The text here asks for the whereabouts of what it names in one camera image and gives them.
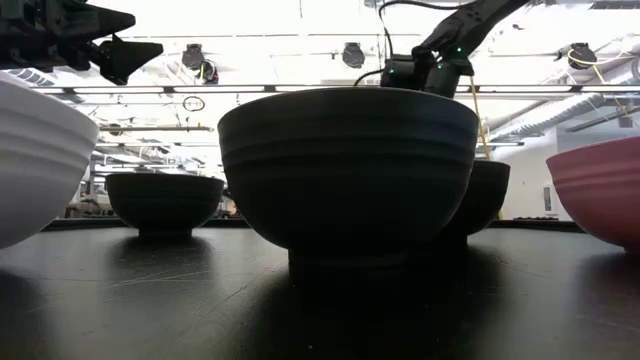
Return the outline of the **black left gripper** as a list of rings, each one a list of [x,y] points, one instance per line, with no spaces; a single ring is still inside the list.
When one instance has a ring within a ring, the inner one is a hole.
[[[99,46],[93,40],[136,24],[133,14],[76,0],[1,0],[1,68],[50,71],[92,65],[115,85],[160,56],[160,43],[124,41],[117,35]]]

